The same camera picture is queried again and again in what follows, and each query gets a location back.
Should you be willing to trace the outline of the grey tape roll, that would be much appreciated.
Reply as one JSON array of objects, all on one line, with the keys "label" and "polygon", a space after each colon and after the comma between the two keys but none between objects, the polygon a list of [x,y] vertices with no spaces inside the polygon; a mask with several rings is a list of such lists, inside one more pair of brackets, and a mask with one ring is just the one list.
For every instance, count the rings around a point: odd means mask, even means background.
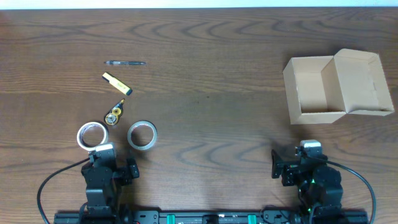
[{"label": "grey tape roll", "polygon": [[[135,129],[141,127],[141,126],[146,126],[146,127],[148,127],[148,128],[151,129],[151,131],[152,131],[152,139],[151,139],[146,145],[138,146],[137,144],[135,144],[135,143],[133,142],[133,139],[132,139],[132,132],[133,132]],[[138,121],[138,122],[134,123],[134,124],[128,129],[128,132],[127,132],[127,141],[128,141],[128,143],[130,144],[131,147],[133,147],[134,149],[136,149],[136,150],[138,150],[138,151],[146,151],[146,150],[149,150],[150,148],[152,148],[152,147],[155,145],[156,141],[157,141],[157,137],[158,137],[157,129],[156,129],[156,127],[155,127],[151,122],[149,122],[149,121]]]}]

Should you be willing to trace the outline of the white tape roll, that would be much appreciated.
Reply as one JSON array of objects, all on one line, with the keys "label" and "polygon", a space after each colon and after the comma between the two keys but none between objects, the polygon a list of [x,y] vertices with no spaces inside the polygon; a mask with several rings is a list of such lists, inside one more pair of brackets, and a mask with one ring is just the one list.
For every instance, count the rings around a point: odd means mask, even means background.
[{"label": "white tape roll", "polygon": [[92,121],[92,122],[85,123],[85,124],[78,130],[78,132],[77,132],[77,134],[76,134],[76,141],[77,141],[78,145],[79,145],[82,149],[84,149],[84,150],[86,150],[86,151],[89,151],[89,152],[90,152],[90,151],[94,151],[96,146],[89,146],[86,142],[84,142],[84,135],[85,135],[85,133],[86,133],[89,129],[95,128],[95,127],[100,128],[100,129],[102,130],[102,132],[103,132],[103,138],[102,138],[100,144],[107,143],[107,142],[108,142],[108,139],[109,139],[108,130],[107,130],[107,128],[106,128],[103,124],[101,124],[101,123],[99,123],[99,122],[94,122],[94,121]]}]

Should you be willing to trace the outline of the brown cardboard box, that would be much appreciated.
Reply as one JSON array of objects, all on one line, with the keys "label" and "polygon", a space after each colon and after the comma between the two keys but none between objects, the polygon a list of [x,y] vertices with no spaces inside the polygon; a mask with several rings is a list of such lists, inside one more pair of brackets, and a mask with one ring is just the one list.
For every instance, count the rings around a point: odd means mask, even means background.
[{"label": "brown cardboard box", "polygon": [[341,49],[333,56],[292,57],[283,76],[291,124],[395,111],[381,59],[373,52]]}]

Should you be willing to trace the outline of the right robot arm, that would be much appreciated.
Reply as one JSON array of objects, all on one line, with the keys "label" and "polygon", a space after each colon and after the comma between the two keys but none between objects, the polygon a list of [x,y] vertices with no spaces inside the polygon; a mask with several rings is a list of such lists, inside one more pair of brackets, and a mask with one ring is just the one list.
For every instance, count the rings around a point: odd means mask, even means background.
[{"label": "right robot arm", "polygon": [[296,186],[302,218],[336,215],[341,209],[341,174],[327,165],[320,146],[299,146],[297,161],[285,161],[273,150],[272,178],[282,179],[284,187]]}]

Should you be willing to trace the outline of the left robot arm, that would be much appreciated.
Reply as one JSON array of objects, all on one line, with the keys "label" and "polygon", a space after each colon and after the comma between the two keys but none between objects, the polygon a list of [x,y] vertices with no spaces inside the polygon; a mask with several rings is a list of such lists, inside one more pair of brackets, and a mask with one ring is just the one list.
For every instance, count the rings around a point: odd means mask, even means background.
[{"label": "left robot arm", "polygon": [[134,157],[126,159],[126,165],[118,167],[113,149],[89,153],[89,161],[81,168],[86,182],[87,219],[119,221],[122,187],[132,184],[139,177]]}]

